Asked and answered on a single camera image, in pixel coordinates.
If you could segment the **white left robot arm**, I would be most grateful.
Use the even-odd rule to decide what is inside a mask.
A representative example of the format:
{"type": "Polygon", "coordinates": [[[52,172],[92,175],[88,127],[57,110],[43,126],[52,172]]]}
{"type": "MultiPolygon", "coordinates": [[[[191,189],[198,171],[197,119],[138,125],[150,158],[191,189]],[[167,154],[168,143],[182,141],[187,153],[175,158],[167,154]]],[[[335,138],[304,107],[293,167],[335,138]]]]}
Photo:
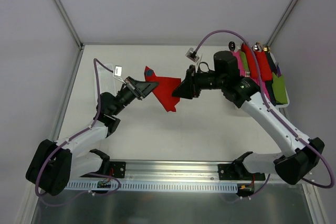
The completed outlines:
{"type": "Polygon", "coordinates": [[[92,149],[92,145],[112,135],[120,124],[116,116],[134,99],[146,98],[158,85],[155,81],[127,77],[117,95],[104,92],[98,96],[97,112],[88,126],[70,137],[42,141],[26,172],[26,179],[35,185],[36,195],[58,195],[72,177],[106,177],[110,157],[92,149]]]}

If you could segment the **red paper napkin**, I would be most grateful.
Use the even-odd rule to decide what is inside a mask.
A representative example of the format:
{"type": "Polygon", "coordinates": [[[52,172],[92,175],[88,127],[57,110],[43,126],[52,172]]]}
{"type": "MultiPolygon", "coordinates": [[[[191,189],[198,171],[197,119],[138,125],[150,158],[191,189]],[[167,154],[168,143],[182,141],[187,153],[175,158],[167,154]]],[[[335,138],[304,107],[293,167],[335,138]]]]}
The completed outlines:
{"type": "Polygon", "coordinates": [[[146,81],[155,81],[159,85],[153,90],[155,97],[162,104],[166,112],[176,112],[175,106],[180,102],[180,98],[172,96],[173,90],[182,82],[181,78],[153,76],[147,77],[146,71],[149,70],[148,66],[145,67],[144,77],[146,81]]]}

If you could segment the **blue plastic spoon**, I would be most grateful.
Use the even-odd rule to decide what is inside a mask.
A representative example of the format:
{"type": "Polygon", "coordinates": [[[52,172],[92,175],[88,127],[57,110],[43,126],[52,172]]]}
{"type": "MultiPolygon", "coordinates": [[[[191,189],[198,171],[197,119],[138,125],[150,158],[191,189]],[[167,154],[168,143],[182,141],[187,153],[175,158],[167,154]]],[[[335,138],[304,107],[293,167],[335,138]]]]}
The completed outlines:
{"type": "Polygon", "coordinates": [[[147,77],[150,77],[150,76],[153,76],[154,75],[154,71],[152,69],[149,69],[146,71],[146,76],[147,77]]]}

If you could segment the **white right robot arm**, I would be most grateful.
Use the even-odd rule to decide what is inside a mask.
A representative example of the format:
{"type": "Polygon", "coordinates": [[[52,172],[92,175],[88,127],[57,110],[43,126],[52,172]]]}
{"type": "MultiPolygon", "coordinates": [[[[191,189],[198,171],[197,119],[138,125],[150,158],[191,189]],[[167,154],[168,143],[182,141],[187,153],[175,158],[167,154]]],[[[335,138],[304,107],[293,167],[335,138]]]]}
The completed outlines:
{"type": "Polygon", "coordinates": [[[295,128],[264,98],[257,83],[240,74],[237,58],[231,51],[218,51],[213,59],[214,70],[202,72],[195,65],[189,66],[185,79],[172,95],[193,99],[202,90],[221,90],[228,101],[258,122],[281,150],[272,154],[246,152],[233,161],[230,172],[243,180],[254,173],[277,174],[286,183],[295,185],[318,164],[324,142],[295,128]]]}

